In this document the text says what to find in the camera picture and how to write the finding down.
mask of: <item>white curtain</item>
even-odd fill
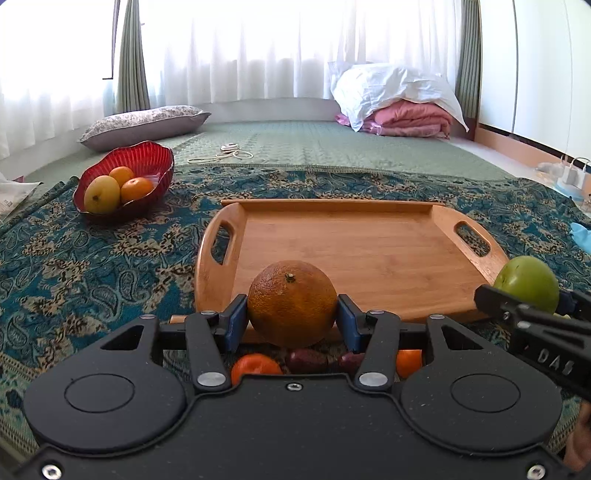
[[[331,98],[326,62],[389,62],[455,88],[460,0],[140,0],[152,107]]]
[[[110,115],[113,0],[0,5],[0,159]]]

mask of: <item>screw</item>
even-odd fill
[[[288,383],[285,387],[290,392],[299,392],[302,388],[304,388],[301,383]]]
[[[388,383],[388,377],[379,372],[366,372],[359,376],[359,383],[366,387],[381,387]]]
[[[61,478],[61,470],[55,465],[46,465],[41,469],[41,473],[47,480],[58,480]]]
[[[226,376],[220,372],[205,372],[197,377],[197,383],[204,387],[219,387],[226,381]]]
[[[541,480],[546,475],[546,469],[543,465],[534,465],[527,470],[527,480]]]

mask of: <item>tray handle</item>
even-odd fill
[[[198,312],[222,312],[232,300],[245,226],[246,210],[239,203],[233,203],[222,208],[205,229],[195,265],[195,308]],[[222,265],[212,256],[212,246],[220,227],[224,227],[230,236]]]
[[[509,258],[492,235],[477,221],[448,207],[434,205],[431,210],[431,217],[441,231],[470,260],[486,281],[492,285],[501,268],[509,261]],[[476,255],[470,245],[457,234],[456,229],[462,224],[469,226],[489,246],[490,251],[484,257]]]

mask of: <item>human hand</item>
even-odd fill
[[[577,472],[582,470],[591,460],[590,418],[591,404],[583,401],[573,433],[566,441],[566,453],[564,454],[564,463]]]

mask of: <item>fruit bowl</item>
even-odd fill
[[[114,212],[106,215],[88,212],[84,206],[84,193],[88,185],[95,178],[108,175],[115,167],[129,167],[137,177],[157,179],[157,183],[149,194],[138,200],[124,203]],[[173,174],[174,155],[169,148],[151,141],[131,147],[116,148],[82,174],[74,192],[74,205],[81,214],[94,220],[112,221],[135,217],[164,197],[170,187]]]

